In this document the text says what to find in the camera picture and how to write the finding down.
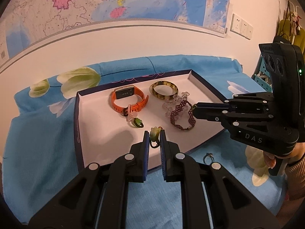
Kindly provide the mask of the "right forearm brown sleeve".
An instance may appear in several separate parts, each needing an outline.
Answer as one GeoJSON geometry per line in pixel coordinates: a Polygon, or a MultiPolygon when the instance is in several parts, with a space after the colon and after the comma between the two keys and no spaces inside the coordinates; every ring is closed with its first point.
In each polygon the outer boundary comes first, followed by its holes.
{"type": "Polygon", "coordinates": [[[288,164],[285,173],[289,199],[292,201],[304,198],[304,155],[300,160],[288,164]]]}

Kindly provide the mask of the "person's right hand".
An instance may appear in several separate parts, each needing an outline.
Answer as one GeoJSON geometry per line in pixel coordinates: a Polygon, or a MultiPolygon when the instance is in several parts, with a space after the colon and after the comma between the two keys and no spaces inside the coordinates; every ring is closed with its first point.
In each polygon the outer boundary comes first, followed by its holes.
{"type": "MultiPolygon", "coordinates": [[[[263,152],[264,155],[264,161],[268,168],[274,168],[276,164],[276,156],[273,154],[270,154],[268,152],[263,152]]],[[[297,143],[293,149],[293,151],[285,156],[283,159],[287,159],[288,165],[294,165],[297,162],[299,162],[304,156],[304,143],[297,143]]]]}

